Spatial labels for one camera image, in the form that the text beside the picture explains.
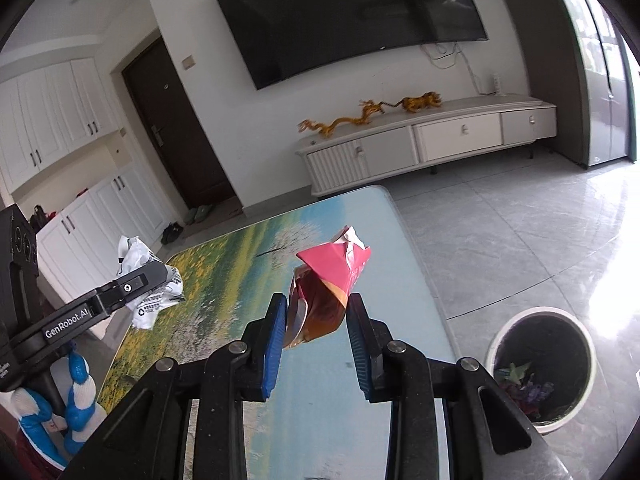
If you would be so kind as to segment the grey slippers by door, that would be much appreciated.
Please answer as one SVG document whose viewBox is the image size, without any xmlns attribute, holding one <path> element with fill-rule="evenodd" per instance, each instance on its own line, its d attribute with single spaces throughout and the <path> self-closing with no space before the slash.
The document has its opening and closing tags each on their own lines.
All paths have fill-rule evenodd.
<svg viewBox="0 0 640 480">
<path fill-rule="evenodd" d="M 183 223 L 186 226 L 192 226 L 192 224 L 201 223 L 208 218 L 214 208 L 215 206 L 212 204 L 194 207 L 188 211 L 188 213 L 186 214 L 186 218 L 184 218 L 183 220 Z"/>
</svg>

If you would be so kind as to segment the red pink snack wrapper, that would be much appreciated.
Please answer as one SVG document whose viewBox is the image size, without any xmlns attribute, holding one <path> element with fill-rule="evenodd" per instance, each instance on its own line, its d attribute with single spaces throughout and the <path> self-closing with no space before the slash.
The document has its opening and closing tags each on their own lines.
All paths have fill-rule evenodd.
<svg viewBox="0 0 640 480">
<path fill-rule="evenodd" d="M 283 348 L 291 349 L 335 332 L 346 315 L 348 297 L 371 257 L 371 248 L 352 226 L 329 242 L 296 254 Z"/>
</svg>

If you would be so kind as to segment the black shoes by door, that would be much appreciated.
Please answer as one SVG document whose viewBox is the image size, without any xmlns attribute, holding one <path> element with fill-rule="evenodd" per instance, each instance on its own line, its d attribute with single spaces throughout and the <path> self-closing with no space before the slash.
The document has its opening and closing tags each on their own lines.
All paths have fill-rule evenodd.
<svg viewBox="0 0 640 480">
<path fill-rule="evenodd" d="M 160 237 L 160 244 L 163 246 L 175 243 L 183 232 L 183 226 L 179 222 L 171 222 L 163 230 Z"/>
</svg>

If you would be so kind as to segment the grey double door refrigerator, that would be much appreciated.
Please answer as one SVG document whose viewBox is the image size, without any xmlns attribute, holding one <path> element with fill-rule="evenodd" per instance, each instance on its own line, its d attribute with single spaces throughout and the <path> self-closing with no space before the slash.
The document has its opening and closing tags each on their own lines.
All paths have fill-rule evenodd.
<svg viewBox="0 0 640 480">
<path fill-rule="evenodd" d="M 530 93 L 556 107 L 558 153 L 590 168 L 637 158 L 631 53 L 598 0 L 504 0 Z"/>
</svg>

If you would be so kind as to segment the white power strip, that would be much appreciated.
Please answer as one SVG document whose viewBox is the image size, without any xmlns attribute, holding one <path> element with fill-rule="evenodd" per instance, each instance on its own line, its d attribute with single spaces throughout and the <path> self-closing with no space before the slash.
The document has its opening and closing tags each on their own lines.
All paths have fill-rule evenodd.
<svg viewBox="0 0 640 480">
<path fill-rule="evenodd" d="M 494 86 L 495 96 L 505 96 L 506 92 L 503 90 L 502 80 L 498 73 L 492 74 L 492 85 Z"/>
</svg>

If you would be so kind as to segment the large black wall television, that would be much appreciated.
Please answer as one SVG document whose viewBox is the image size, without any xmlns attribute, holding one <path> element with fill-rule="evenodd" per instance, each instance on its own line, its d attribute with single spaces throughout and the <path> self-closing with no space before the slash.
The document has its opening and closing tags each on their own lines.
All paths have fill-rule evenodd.
<svg viewBox="0 0 640 480">
<path fill-rule="evenodd" d="M 257 89 L 418 44 L 485 41 L 473 0 L 217 0 Z"/>
</svg>

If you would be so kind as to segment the golden dragon figurine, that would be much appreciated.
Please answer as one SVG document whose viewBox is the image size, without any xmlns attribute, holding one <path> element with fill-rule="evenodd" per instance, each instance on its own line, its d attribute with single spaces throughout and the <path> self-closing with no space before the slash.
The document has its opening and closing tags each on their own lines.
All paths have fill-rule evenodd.
<svg viewBox="0 0 640 480">
<path fill-rule="evenodd" d="M 383 104 L 381 102 L 374 102 L 372 100 L 360 102 L 360 115 L 358 117 L 337 117 L 333 122 L 325 124 L 324 122 L 314 122 L 310 119 L 304 119 L 297 125 L 299 133 L 304 131 L 312 131 L 317 133 L 322 138 L 329 139 L 334 130 L 340 125 L 352 125 L 352 126 L 364 126 L 370 122 L 372 116 L 376 114 L 384 114 Z"/>
</svg>

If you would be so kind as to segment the landscape printed table mat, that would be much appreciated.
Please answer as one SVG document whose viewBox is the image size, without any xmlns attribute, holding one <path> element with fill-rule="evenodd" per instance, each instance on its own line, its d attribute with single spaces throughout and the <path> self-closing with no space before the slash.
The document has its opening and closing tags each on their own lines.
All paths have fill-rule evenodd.
<svg viewBox="0 0 640 480">
<path fill-rule="evenodd" d="M 454 350 L 390 193 L 368 186 L 303 206 L 175 254 L 183 300 L 149 330 L 130 330 L 99 394 L 111 410 L 158 360 L 191 363 L 224 350 L 258 370 L 243 406 L 251 479 L 381 479 L 390 406 L 366 400 L 345 325 L 303 341 L 304 300 L 291 288 L 305 249 L 355 234 L 370 256 L 352 291 L 371 318 L 429 358 Z"/>
</svg>

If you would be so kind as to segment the white round trash bin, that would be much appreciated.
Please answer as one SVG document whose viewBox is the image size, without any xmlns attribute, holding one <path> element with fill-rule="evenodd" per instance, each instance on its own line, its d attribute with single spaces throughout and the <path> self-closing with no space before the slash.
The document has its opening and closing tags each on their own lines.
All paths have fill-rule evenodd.
<svg viewBox="0 0 640 480">
<path fill-rule="evenodd" d="M 579 414 L 597 376 L 586 326 L 554 307 L 512 316 L 491 341 L 485 364 L 540 434 L 559 430 Z"/>
</svg>

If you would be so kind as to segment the white tv cabinet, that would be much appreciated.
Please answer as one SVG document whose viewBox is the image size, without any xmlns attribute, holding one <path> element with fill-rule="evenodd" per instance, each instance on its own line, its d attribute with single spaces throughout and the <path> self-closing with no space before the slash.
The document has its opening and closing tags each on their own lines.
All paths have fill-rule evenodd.
<svg viewBox="0 0 640 480">
<path fill-rule="evenodd" d="M 414 170 L 556 136 L 556 106 L 531 96 L 474 96 L 414 114 L 390 110 L 329 139 L 300 140 L 296 154 L 325 196 Z"/>
</svg>

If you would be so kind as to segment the white wall cupboards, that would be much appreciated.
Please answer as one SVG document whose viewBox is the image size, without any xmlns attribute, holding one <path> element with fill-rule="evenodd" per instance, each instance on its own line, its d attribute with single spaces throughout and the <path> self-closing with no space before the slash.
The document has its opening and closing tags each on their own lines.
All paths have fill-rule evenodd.
<svg viewBox="0 0 640 480">
<path fill-rule="evenodd" d="M 174 215 L 124 137 L 93 58 L 1 85 L 1 179 L 37 235 L 43 281 L 68 301 L 114 278 L 117 243 L 160 240 Z"/>
</svg>

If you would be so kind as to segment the golden tiger figurine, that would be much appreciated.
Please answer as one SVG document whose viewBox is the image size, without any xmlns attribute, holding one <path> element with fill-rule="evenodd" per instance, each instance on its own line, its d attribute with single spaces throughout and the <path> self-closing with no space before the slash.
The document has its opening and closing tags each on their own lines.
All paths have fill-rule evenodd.
<svg viewBox="0 0 640 480">
<path fill-rule="evenodd" d="M 414 114 L 420 112 L 420 110 L 426 110 L 427 108 L 435 108 L 442 106 L 442 97 L 437 92 L 425 92 L 420 96 L 405 96 L 396 103 L 383 102 L 384 106 L 393 108 L 400 107 L 407 113 Z"/>
</svg>

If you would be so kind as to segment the dark brown entrance door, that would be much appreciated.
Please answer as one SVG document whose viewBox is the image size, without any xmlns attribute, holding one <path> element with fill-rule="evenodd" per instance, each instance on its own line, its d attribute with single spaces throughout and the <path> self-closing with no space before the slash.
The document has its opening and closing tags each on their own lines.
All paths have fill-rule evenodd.
<svg viewBox="0 0 640 480">
<path fill-rule="evenodd" d="M 171 182 L 189 208 L 216 206 L 235 196 L 158 38 L 123 70 L 134 107 Z"/>
</svg>

